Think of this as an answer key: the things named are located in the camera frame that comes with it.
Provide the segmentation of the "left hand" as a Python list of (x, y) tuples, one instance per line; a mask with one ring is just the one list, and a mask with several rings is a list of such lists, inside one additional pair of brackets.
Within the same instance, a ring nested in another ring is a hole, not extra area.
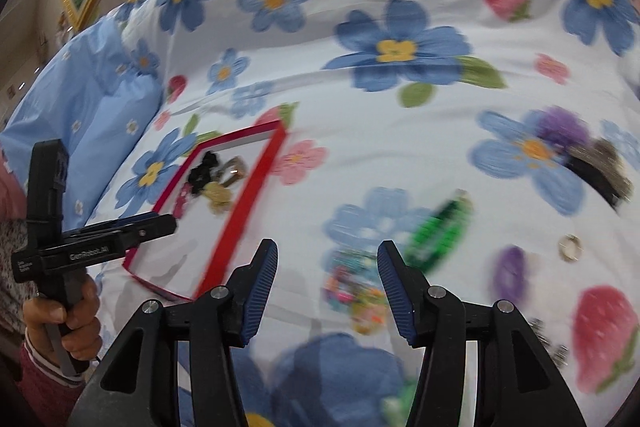
[(62, 347), (78, 361), (94, 359), (101, 347), (101, 324), (96, 314), (100, 300), (96, 283), (89, 275), (85, 276), (81, 286), (82, 298), (70, 311), (61, 303), (42, 297), (24, 302), (23, 319), (26, 325), (26, 337), (32, 347), (46, 360), (59, 366), (46, 326), (65, 325), (70, 332), (61, 337)]

